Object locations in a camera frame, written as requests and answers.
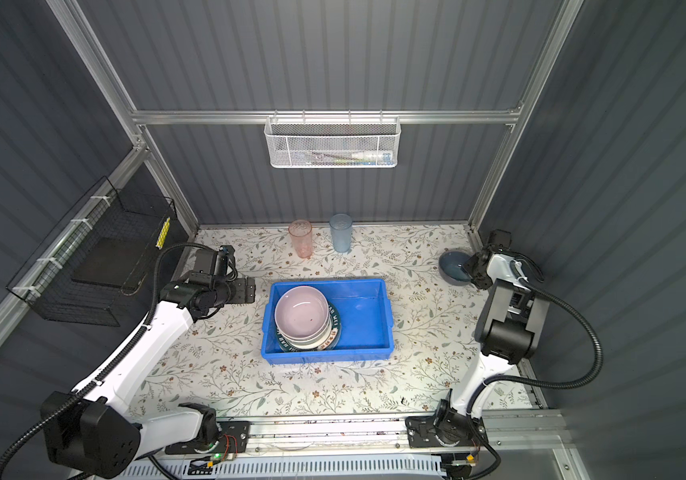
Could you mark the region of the dark blue ceramic bowl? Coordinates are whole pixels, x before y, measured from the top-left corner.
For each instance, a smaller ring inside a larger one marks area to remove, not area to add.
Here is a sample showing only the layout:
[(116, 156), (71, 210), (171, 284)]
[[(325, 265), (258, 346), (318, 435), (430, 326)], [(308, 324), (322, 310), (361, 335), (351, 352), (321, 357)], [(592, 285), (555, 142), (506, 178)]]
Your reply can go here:
[(462, 250), (448, 250), (438, 260), (439, 272), (442, 279), (450, 285), (463, 286), (472, 282), (472, 277), (463, 266), (471, 256)]

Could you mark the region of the pink ceramic bowl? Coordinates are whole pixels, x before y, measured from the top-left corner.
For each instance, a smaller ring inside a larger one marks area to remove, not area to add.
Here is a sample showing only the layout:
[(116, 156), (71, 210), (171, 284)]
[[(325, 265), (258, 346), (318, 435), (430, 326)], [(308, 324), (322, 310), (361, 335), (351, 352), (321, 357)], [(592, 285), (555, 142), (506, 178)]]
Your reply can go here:
[(285, 337), (307, 339), (326, 329), (330, 322), (329, 304), (320, 290), (297, 286), (279, 299), (274, 318)]

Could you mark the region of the blue plastic bin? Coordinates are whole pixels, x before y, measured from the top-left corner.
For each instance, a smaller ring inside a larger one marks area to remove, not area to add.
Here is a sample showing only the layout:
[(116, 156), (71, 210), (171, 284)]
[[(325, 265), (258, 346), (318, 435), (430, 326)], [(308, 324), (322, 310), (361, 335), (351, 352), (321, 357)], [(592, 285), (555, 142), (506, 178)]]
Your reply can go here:
[[(318, 289), (342, 321), (337, 341), (321, 351), (285, 352), (275, 324), (280, 298), (294, 287)], [(378, 278), (276, 282), (270, 288), (262, 325), (262, 357), (272, 365), (386, 360), (394, 351), (394, 318), (386, 283)]]

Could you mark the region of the white plate green rim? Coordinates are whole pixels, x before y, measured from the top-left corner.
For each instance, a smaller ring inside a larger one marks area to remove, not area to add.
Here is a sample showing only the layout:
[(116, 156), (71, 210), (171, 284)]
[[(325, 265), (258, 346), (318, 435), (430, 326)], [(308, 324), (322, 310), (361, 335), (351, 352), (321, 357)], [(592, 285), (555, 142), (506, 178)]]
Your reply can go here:
[(306, 342), (289, 340), (278, 328), (275, 328), (276, 337), (281, 349), (284, 352), (305, 352), (323, 351), (334, 348), (339, 342), (342, 333), (342, 322), (338, 309), (332, 303), (328, 304), (328, 310), (330, 314), (330, 328), (324, 339), (319, 338), (315, 341)]

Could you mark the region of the green ceramic bowl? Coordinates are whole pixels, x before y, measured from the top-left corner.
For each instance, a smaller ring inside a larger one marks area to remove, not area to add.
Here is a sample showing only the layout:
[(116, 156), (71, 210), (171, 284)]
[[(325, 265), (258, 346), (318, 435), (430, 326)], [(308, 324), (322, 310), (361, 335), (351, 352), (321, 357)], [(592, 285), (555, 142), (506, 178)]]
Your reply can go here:
[(333, 328), (325, 328), (307, 338), (293, 338), (285, 335), (280, 329), (276, 329), (279, 345), (285, 351), (305, 351), (320, 348), (325, 344), (333, 333)]

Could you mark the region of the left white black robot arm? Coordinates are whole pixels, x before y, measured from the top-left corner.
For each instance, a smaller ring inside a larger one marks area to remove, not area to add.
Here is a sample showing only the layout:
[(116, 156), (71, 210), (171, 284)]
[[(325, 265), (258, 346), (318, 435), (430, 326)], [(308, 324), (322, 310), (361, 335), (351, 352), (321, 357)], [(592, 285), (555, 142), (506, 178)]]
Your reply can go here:
[(55, 392), (43, 403), (40, 429), (51, 462), (110, 479), (169, 445), (193, 442), (210, 452), (224, 438), (216, 410), (201, 403), (183, 402), (145, 418), (130, 412), (146, 377), (181, 336), (227, 305), (254, 300), (254, 281), (240, 277), (233, 246), (191, 247), (208, 266), (163, 283), (157, 262), (151, 305), (137, 327), (72, 391)]

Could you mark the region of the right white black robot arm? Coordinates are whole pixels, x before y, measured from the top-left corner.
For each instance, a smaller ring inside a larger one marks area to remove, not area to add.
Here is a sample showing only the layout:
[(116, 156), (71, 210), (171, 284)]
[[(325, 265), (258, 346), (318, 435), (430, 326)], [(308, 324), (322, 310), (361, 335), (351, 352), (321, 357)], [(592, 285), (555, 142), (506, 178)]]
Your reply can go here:
[(489, 293), (476, 323), (480, 353), (459, 385), (440, 402), (433, 426), (439, 442), (455, 446), (479, 431), (492, 379), (531, 357), (539, 344), (550, 302), (532, 290), (540, 267), (511, 249), (512, 234), (496, 229), (483, 249), (463, 265), (474, 286)]

